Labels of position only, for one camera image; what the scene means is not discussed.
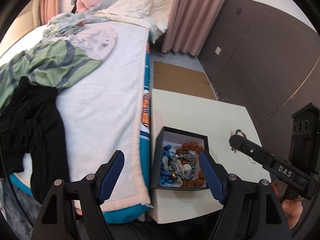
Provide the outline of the person's right hand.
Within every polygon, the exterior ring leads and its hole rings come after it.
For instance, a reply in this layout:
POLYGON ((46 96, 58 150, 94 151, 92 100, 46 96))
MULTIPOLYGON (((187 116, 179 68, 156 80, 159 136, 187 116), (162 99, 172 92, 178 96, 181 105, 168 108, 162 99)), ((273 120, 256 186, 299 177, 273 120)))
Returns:
MULTIPOLYGON (((284 183, 278 179, 271 184, 279 200, 281 200, 282 196, 282 189, 280 189, 279 186, 282 185, 284 185, 284 183)), ((302 200, 303 198, 298 197, 296 199, 284 199, 281 201, 281 207, 287 215, 287 222, 290 230, 293 230, 300 220, 303 212, 302 200)))

